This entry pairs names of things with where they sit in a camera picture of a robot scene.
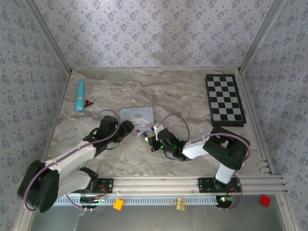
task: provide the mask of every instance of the chessboard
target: chessboard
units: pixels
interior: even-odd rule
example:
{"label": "chessboard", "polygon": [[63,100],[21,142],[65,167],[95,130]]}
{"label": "chessboard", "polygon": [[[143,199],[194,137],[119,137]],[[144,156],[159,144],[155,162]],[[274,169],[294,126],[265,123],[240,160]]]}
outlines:
{"label": "chessboard", "polygon": [[234,75],[206,75],[213,126],[243,127],[246,118]]}

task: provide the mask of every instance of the robotic arm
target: robotic arm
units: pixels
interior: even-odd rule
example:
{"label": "robotic arm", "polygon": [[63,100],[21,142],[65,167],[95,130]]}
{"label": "robotic arm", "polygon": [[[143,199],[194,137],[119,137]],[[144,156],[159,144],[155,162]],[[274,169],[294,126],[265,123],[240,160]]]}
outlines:
{"label": "robotic arm", "polygon": [[[57,198],[75,191],[82,190],[83,192],[100,194],[102,189],[98,187],[98,174],[89,168],[77,169],[77,167],[106,150],[108,144],[112,142],[120,143],[134,129],[134,125],[130,121],[124,121],[122,124],[119,124],[119,129],[114,136],[99,142],[99,140],[113,134],[117,126],[116,118],[109,115],[105,116],[101,120],[99,128],[91,131],[75,148],[44,163],[39,160],[34,161],[29,166],[17,195],[24,199],[26,189],[35,175],[52,163],[56,164],[43,171],[35,179],[28,192],[26,203],[34,209],[41,213],[45,212],[54,204]],[[174,159],[182,162],[190,161],[206,154],[216,158],[220,165],[213,178],[212,185],[218,191],[223,191],[228,187],[232,175],[241,168],[247,153],[247,146],[245,144],[238,139],[230,137],[238,137],[237,135],[220,127],[214,127],[211,134],[207,135],[208,138],[201,138],[197,141],[180,141],[168,129],[163,129],[162,126],[154,127],[153,130],[154,134],[145,138],[152,152],[162,149],[165,153],[171,153]],[[216,134],[229,134],[229,137],[217,136]],[[243,137],[241,139],[249,145],[246,139]],[[81,148],[87,143],[92,145]]]}
{"label": "robotic arm", "polygon": [[[239,137],[250,145],[245,138],[221,127],[214,127],[210,135],[207,135],[208,138],[201,138],[197,141],[180,141],[168,129],[160,127],[154,127],[155,136],[146,138],[151,146],[151,151],[162,149],[182,162],[210,154],[220,162],[213,178],[214,186],[219,191],[228,187],[234,173],[241,169],[248,151],[247,146],[234,137]],[[216,134],[225,134],[225,136],[217,136]]]}
{"label": "robotic arm", "polygon": [[[49,167],[34,181],[30,188],[26,202],[34,209],[43,213],[47,211],[57,198],[84,189],[88,192],[93,192],[97,189],[98,175],[89,168],[83,167],[74,171],[80,164],[87,160],[91,160],[107,149],[110,143],[120,143],[128,134],[135,128],[130,121],[124,121],[119,125],[117,133],[108,140],[96,142],[110,136],[118,126],[117,119],[113,116],[106,115],[102,120],[99,128],[95,128],[86,136],[83,141],[75,148],[56,157],[48,160],[45,163],[39,160],[34,161],[28,168],[26,175],[18,188],[17,195],[24,198],[26,189],[34,176],[45,166],[56,163]],[[92,143],[80,149],[86,143]],[[77,151],[58,162],[62,157],[69,153]]]}

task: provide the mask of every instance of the small red cube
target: small red cube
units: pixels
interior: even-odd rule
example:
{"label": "small red cube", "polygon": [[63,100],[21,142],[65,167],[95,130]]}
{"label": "small red cube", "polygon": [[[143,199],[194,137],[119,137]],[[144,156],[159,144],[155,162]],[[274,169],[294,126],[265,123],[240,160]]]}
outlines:
{"label": "small red cube", "polygon": [[262,194],[261,195],[260,204],[262,204],[265,207],[269,207],[269,205],[270,205],[270,197]]}

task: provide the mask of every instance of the cyan cylinder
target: cyan cylinder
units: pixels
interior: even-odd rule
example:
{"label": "cyan cylinder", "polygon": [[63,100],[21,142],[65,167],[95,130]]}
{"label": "cyan cylinder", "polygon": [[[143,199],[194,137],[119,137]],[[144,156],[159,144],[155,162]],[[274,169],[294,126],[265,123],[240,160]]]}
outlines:
{"label": "cyan cylinder", "polygon": [[79,80],[77,100],[76,100],[76,109],[78,111],[83,110],[83,107],[84,107],[84,102],[85,102],[84,101],[84,86],[85,86],[85,83],[83,79]]}

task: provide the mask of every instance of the patterned wallpaper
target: patterned wallpaper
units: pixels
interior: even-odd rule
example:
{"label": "patterned wallpaper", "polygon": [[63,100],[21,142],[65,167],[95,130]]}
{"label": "patterned wallpaper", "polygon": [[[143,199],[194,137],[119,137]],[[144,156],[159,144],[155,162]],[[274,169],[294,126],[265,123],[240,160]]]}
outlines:
{"label": "patterned wallpaper", "polygon": [[283,7],[245,77],[273,162],[308,231],[308,2]]}
{"label": "patterned wallpaper", "polygon": [[239,66],[272,0],[36,0],[71,68]]}
{"label": "patterned wallpaper", "polygon": [[0,7],[0,230],[9,231],[17,189],[45,149],[67,75],[23,2]]}

